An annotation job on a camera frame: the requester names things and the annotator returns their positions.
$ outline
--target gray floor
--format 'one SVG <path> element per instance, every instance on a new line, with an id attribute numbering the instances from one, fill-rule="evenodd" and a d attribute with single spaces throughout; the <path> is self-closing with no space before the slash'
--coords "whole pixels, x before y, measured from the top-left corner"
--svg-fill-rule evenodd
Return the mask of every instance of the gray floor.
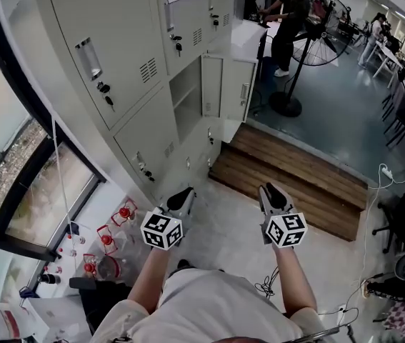
<path id="1" fill-rule="evenodd" d="M 272 248 L 262 241 L 259 225 L 264 216 L 258 202 L 210 180 L 204 180 L 196 189 L 192 226 L 180 247 L 172 249 L 168 270 L 174 270 L 178 261 L 185 258 L 198 268 L 223 269 L 248 279 L 252 284 L 263 283 L 274 270 L 276 261 Z M 385 197 L 384 193 L 382 190 L 380 198 Z M 374 194 L 371 190 L 371 201 Z M 384 225 L 381 210 L 375 206 L 371 208 L 366 229 L 365 218 L 364 211 L 355 242 L 345 242 L 309 227 L 303 242 L 295 248 L 314 290 L 319 313 L 334 312 L 345 304 L 350 294 L 356 291 L 360 277 L 363 280 L 392 270 L 394 256 L 382 253 L 387 234 L 381 232 L 375 237 L 371 234 L 373 228 Z M 273 290 L 275 296 L 271 301 L 284 311 L 279 279 L 274 282 Z M 353 324 L 357 342 L 378 341 L 384 328 L 372 320 L 387 303 L 378 297 L 365 299 L 356 294 L 350 299 L 349 307 L 359 308 L 359 318 Z M 355 317 L 355 311 L 351 311 L 344 321 L 349 322 Z M 336 326 L 338 321 L 337 314 L 323 315 L 321 319 L 327 328 Z M 336 335 L 335 340 L 349 342 L 345 333 Z"/>
<path id="2" fill-rule="evenodd" d="M 398 182 L 405 180 L 405 138 L 400 145 L 388 149 L 383 134 L 386 125 L 381 120 L 381 101 L 388 94 L 391 76 L 387 72 L 372 78 L 380 62 L 372 61 L 367 70 L 357 65 L 358 53 L 342 54 L 338 67 L 304 66 L 294 90 L 303 111 L 297 118 L 286 118 L 265 106 L 257 116 L 249 118 L 272 129 L 282 131 L 313 148 L 331 155 L 365 177 L 378 182 L 380 163 L 393 171 Z M 291 60 L 294 74 L 297 62 Z M 290 76 L 256 83 L 251 108 L 265 103 L 273 91 L 283 90 Z M 405 192 L 405 185 L 395 186 L 396 193 Z"/>

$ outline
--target window frame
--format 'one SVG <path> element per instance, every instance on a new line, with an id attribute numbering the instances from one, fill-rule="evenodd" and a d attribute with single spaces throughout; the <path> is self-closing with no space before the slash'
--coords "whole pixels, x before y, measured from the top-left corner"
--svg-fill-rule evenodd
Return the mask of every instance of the window frame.
<path id="1" fill-rule="evenodd" d="M 61 242 L 69 225 L 65 222 L 66 217 L 63 217 L 58 227 L 54 231 L 50 242 L 46 247 L 31 242 L 26 242 L 6 233 L 6 230 L 11 222 L 14 212 L 24 198 L 27 188 L 31 186 L 45 163 L 54 154 L 54 141 L 52 131 L 52 119 L 49 110 L 44 106 L 37 93 L 32 89 L 26 75 L 21 70 L 19 62 L 16 60 L 14 53 L 7 41 L 4 30 L 0 22 L 0 70 L 4 75 L 7 83 L 15 93 L 18 100 L 28 111 L 39 125 L 46 131 L 47 137 L 37 146 L 34 153 L 30 156 L 24 167 L 15 178 L 10 190 L 5 196 L 0 206 L 0 249 L 7 252 L 18 254 L 24 257 L 40 259 L 42 263 L 52 262 L 56 259 L 56 247 Z M 70 151 L 91 171 L 93 174 L 78 195 L 75 203 L 69 210 L 69 219 L 73 222 L 78 216 L 81 208 L 88 201 L 89 197 L 94 193 L 100 183 L 104 183 L 106 179 L 99 170 L 91 164 L 91 162 L 81 153 L 75 144 L 68 138 L 62 129 L 56 124 L 56 142 L 58 145 L 64 143 Z"/>

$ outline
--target white t-shirt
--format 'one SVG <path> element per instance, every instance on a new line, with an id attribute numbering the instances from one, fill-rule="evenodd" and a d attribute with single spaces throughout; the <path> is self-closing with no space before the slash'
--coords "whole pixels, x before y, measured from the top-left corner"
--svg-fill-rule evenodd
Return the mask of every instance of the white t-shirt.
<path id="1" fill-rule="evenodd" d="M 381 32 L 381 23 L 376 20 L 374 23 L 372 23 L 372 36 L 375 37 L 375 39 L 380 39 L 380 32 Z"/>
<path id="2" fill-rule="evenodd" d="M 119 302 L 91 343 L 120 337 L 134 343 L 209 343 L 231 337 L 276 343 L 323 330 L 313 309 L 302 309 L 288 319 L 245 278 L 185 269 L 166 281 L 153 314 L 136 302 Z"/>

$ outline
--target locker door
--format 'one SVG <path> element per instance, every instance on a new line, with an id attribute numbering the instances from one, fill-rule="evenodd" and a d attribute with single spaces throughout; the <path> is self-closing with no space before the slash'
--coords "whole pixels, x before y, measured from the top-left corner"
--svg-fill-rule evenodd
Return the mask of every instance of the locker door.
<path id="1" fill-rule="evenodd" d="M 209 42 L 208 0 L 158 0 L 167 73 L 177 75 L 200 56 Z M 172 37 L 181 37 L 175 41 Z M 176 50 L 176 44 L 182 50 Z"/>
<path id="2" fill-rule="evenodd" d="M 115 141 L 150 191 L 163 179 L 166 160 L 179 145 L 170 95 L 165 86 L 115 135 Z M 151 172 L 154 181 L 146 172 Z"/>
<path id="3" fill-rule="evenodd" d="M 209 0 L 211 39 L 230 34 L 234 20 L 234 0 Z"/>
<path id="4" fill-rule="evenodd" d="M 256 76 L 256 61 L 232 59 L 225 61 L 230 90 L 221 98 L 221 116 L 246 121 Z"/>
<path id="5" fill-rule="evenodd" d="M 253 92 L 257 60 L 202 56 L 204 116 L 245 122 Z"/>
<path id="6" fill-rule="evenodd" d="M 111 129 L 165 74 L 157 12 L 151 0 L 51 2 L 80 76 Z M 100 81 L 109 92 L 98 90 Z"/>

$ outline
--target wooden step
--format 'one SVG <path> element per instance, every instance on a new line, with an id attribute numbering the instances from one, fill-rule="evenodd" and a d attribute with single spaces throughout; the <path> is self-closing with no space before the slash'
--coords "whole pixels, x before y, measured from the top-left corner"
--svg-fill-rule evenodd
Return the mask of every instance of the wooden step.
<path id="1" fill-rule="evenodd" d="M 313 184 L 362 211 L 367 185 L 336 166 L 283 140 L 243 124 L 227 146 L 272 168 Z"/>
<path id="2" fill-rule="evenodd" d="M 209 176 L 218 182 L 258 200 L 258 188 L 267 182 L 278 184 L 288 192 L 307 222 L 330 234 L 353 241 L 359 223 L 359 210 L 344 204 L 331 193 L 319 189 L 286 171 L 273 168 L 249 155 L 226 147 L 212 167 Z"/>

